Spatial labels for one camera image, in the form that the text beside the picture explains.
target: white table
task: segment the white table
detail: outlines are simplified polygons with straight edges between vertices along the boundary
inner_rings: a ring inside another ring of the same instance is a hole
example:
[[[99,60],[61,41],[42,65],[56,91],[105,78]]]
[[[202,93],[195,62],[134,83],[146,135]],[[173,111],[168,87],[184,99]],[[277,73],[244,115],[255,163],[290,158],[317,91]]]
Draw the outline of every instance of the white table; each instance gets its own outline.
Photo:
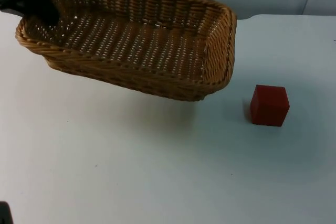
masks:
[[[0,200],[16,224],[335,223],[336,17],[238,23],[229,86],[199,103],[49,69],[0,14]],[[282,128],[246,121],[285,86]]]

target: red cube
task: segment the red cube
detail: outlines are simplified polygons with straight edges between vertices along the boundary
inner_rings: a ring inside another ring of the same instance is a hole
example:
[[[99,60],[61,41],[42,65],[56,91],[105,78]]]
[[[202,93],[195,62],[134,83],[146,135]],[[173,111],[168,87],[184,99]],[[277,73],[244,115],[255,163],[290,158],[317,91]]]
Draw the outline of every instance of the red cube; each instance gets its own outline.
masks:
[[[250,110],[253,124],[281,127],[289,110],[286,89],[256,85]]]

